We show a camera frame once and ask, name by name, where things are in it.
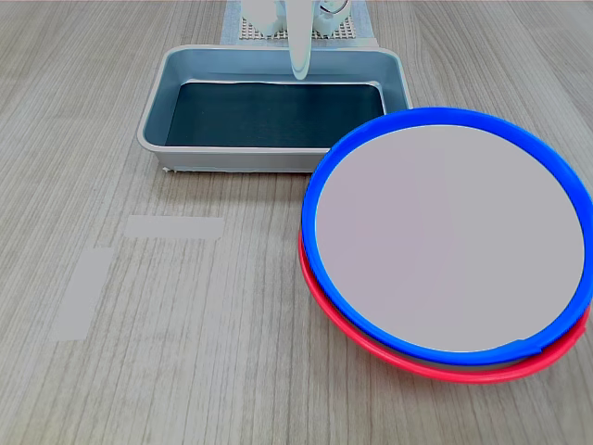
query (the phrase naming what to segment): blue plate rim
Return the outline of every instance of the blue plate rim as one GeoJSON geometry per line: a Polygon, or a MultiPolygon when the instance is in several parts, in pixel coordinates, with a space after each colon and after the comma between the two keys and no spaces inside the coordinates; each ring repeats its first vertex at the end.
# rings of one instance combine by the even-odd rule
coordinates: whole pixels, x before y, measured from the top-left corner
{"type": "Polygon", "coordinates": [[[469,109],[445,107],[406,109],[368,121],[345,135],[323,157],[311,175],[302,205],[301,234],[309,265],[320,286],[335,307],[352,324],[368,336],[394,350],[432,362],[472,366],[511,362],[538,354],[578,321],[590,304],[593,292],[593,271],[591,271],[593,253],[587,252],[587,247],[593,242],[593,203],[581,180],[558,153],[531,133],[501,118],[469,109]],[[585,251],[583,273],[568,306],[551,324],[537,334],[491,350],[472,352],[431,350],[414,345],[386,333],[362,317],[340,295],[325,271],[317,248],[315,221],[323,186],[334,168],[351,151],[376,137],[405,128],[425,125],[466,126],[508,140],[540,162],[556,178],[573,203],[583,232],[585,251]]]}

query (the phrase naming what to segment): red plate rim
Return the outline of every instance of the red plate rim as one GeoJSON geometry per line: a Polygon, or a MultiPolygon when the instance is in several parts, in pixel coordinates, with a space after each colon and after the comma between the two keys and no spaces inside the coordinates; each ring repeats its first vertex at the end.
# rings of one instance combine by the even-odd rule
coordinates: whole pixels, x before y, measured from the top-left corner
{"type": "Polygon", "coordinates": [[[579,321],[576,322],[576,324],[570,330],[568,330],[566,334],[564,334],[553,344],[549,345],[547,348],[544,348],[540,354],[529,357],[509,367],[472,372],[436,368],[426,364],[414,362],[400,355],[396,355],[394,351],[385,348],[373,340],[365,337],[354,325],[352,325],[350,321],[348,321],[344,315],[342,315],[342,313],[335,308],[335,306],[325,296],[319,284],[317,283],[317,280],[309,267],[309,262],[307,260],[307,255],[303,245],[303,239],[300,233],[298,234],[298,257],[300,260],[301,269],[303,271],[303,276],[307,286],[309,286],[311,294],[325,314],[342,332],[344,332],[359,346],[366,349],[372,355],[383,360],[384,362],[416,375],[421,375],[436,380],[461,384],[494,384],[525,378],[527,376],[536,374],[557,362],[585,333],[587,326],[590,307],[587,307],[587,310],[585,313],[583,313],[579,321]]]}

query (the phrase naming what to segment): wooden table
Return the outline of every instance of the wooden table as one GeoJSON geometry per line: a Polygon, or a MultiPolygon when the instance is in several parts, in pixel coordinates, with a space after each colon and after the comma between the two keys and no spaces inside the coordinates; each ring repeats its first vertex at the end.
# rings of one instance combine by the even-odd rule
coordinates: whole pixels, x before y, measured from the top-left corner
{"type": "MultiPolygon", "coordinates": [[[[224,9],[0,3],[0,443],[593,443],[593,330],[508,385],[400,372],[330,324],[300,276],[308,176],[165,173],[138,146],[163,53],[217,44],[224,9]],[[225,228],[135,239],[129,215],[225,228]],[[88,336],[51,341],[88,248],[115,249],[88,336]]],[[[369,9],[414,106],[514,121],[592,189],[592,3],[369,9]]]]}

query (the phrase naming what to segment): white tape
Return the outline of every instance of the white tape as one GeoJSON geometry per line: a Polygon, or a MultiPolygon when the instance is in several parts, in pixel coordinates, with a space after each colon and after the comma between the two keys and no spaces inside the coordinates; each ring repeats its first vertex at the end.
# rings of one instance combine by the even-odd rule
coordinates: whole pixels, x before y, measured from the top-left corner
{"type": "Polygon", "coordinates": [[[113,251],[113,248],[93,248],[82,253],[50,331],[51,341],[86,338],[107,278],[113,251]]]}
{"type": "Polygon", "coordinates": [[[188,216],[144,216],[128,218],[124,236],[129,238],[218,239],[223,218],[188,216]]]}

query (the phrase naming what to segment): dark tray liner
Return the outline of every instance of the dark tray liner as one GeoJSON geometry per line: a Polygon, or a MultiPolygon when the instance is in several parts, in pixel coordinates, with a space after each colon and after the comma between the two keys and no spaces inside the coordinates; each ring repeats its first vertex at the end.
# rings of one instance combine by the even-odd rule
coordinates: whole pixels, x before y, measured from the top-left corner
{"type": "Polygon", "coordinates": [[[372,85],[187,83],[166,145],[330,148],[383,114],[372,85]]]}

